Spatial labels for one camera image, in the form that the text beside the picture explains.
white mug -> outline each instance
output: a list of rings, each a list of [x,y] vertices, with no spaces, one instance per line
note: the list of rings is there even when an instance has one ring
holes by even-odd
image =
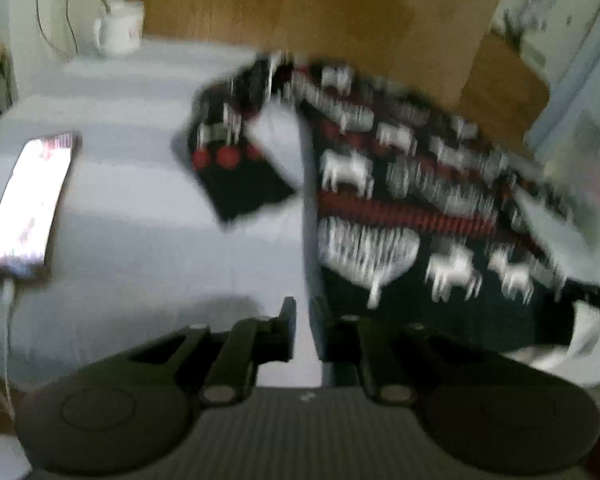
[[[124,56],[140,48],[144,4],[114,2],[111,12],[98,18],[93,25],[94,44],[103,56]]]

ribbed gray panel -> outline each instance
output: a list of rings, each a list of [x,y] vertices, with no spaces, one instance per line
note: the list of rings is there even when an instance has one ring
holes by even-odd
[[[60,480],[46,472],[30,480]],[[506,480],[438,448],[409,410],[369,402],[357,388],[258,389],[209,410],[168,457],[116,480]],[[579,468],[535,477],[584,480]]]

bed sheet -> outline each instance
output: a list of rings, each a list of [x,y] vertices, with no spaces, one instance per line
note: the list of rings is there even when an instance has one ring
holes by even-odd
[[[303,194],[223,231],[177,156],[196,91],[253,59],[244,48],[145,41],[124,59],[80,58],[45,70],[35,94],[0,120],[0,197],[26,140],[64,130],[84,139],[56,217],[51,278],[18,289],[16,384],[35,386],[190,324],[224,330],[244,317],[274,316],[285,296],[298,302],[296,357],[264,365],[258,382],[320,383]],[[295,116],[271,105],[253,129],[301,187]],[[0,307],[0,375],[4,318]]]

wooden panel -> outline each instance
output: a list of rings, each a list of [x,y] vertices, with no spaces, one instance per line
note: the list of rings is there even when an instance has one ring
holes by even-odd
[[[480,124],[491,139],[528,155],[523,139],[549,101],[549,89],[495,34],[484,37],[458,112]]]
[[[149,34],[342,57],[458,103],[499,0],[144,0]]]

glowing white screen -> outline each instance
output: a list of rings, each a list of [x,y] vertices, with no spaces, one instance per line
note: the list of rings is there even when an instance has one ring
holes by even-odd
[[[0,201],[0,270],[29,277],[43,263],[73,138],[33,139],[22,149]]]

